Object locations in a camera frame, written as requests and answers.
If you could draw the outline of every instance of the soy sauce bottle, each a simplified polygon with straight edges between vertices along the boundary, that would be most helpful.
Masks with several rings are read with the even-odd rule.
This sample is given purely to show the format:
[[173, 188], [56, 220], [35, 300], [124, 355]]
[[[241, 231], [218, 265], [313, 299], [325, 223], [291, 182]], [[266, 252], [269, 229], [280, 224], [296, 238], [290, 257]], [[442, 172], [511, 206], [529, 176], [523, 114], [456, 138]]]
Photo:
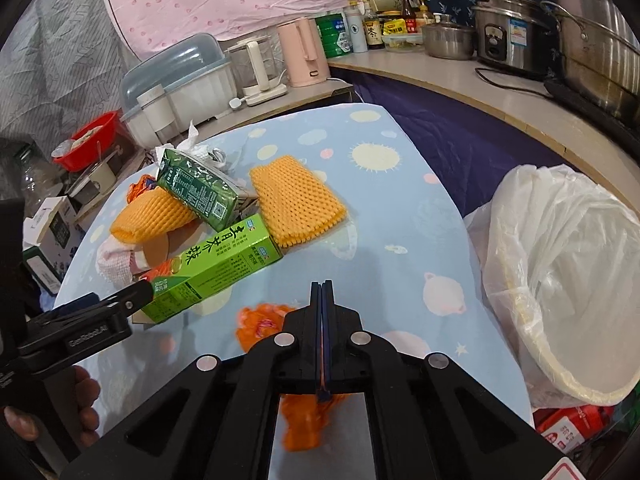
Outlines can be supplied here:
[[364, 25], [364, 33], [367, 37], [367, 45], [371, 50], [384, 48], [385, 44], [382, 41], [382, 27], [380, 26], [380, 19], [376, 13], [371, 10], [369, 0], [362, 1], [364, 3], [362, 24]]
[[406, 24], [406, 31], [408, 34], [415, 34], [418, 32], [418, 28], [415, 21], [415, 11], [411, 6], [411, 2], [409, 0], [401, 0], [401, 3], [401, 17], [404, 19], [404, 23]]

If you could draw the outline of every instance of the orange mesh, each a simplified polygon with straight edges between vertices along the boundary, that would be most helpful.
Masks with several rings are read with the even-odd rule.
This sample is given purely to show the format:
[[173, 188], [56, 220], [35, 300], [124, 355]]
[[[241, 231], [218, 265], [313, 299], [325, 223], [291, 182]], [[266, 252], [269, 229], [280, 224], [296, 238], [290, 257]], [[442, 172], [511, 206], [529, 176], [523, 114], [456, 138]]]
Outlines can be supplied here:
[[195, 219], [196, 213], [156, 187], [127, 204], [111, 224], [110, 231], [124, 244], [142, 244]]
[[316, 238], [347, 213], [328, 187], [290, 155], [257, 166], [249, 175], [262, 218], [280, 247]]

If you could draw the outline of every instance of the green juice carton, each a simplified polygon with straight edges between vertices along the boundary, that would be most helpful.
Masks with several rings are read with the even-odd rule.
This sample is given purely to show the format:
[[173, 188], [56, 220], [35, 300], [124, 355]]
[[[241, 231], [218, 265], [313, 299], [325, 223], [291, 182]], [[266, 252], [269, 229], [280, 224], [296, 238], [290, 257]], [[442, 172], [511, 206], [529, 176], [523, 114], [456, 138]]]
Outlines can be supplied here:
[[257, 200], [222, 171], [172, 149], [162, 154], [157, 182], [215, 231], [229, 227], [244, 216], [243, 211], [253, 210], [249, 207]]
[[249, 216], [143, 274], [154, 298], [142, 311], [160, 323], [281, 257], [260, 215]]

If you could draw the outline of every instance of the yellow package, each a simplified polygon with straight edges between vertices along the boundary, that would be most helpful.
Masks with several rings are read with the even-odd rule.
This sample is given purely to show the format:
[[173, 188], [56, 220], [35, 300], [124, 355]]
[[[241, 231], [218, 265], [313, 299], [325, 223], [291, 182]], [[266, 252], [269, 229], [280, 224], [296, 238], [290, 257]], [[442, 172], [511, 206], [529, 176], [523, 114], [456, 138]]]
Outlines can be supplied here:
[[385, 22], [383, 34], [406, 34], [406, 23], [404, 19], [399, 18], [398, 20], [389, 20], [388, 22]]

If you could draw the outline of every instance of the orange plastic bag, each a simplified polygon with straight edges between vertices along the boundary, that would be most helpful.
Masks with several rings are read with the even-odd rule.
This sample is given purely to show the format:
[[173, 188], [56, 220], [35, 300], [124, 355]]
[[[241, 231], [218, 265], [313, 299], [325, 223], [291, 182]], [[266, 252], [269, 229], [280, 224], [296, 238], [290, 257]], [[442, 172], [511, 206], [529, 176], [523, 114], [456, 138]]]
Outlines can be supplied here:
[[[260, 339], [282, 330], [284, 317], [295, 310], [287, 305], [261, 303], [255, 309], [245, 307], [238, 314], [236, 337], [245, 352]], [[304, 451], [320, 446], [322, 428], [329, 423], [328, 412], [345, 396], [332, 396], [318, 402], [315, 395], [285, 395], [280, 409], [287, 420], [283, 445], [287, 451]]]

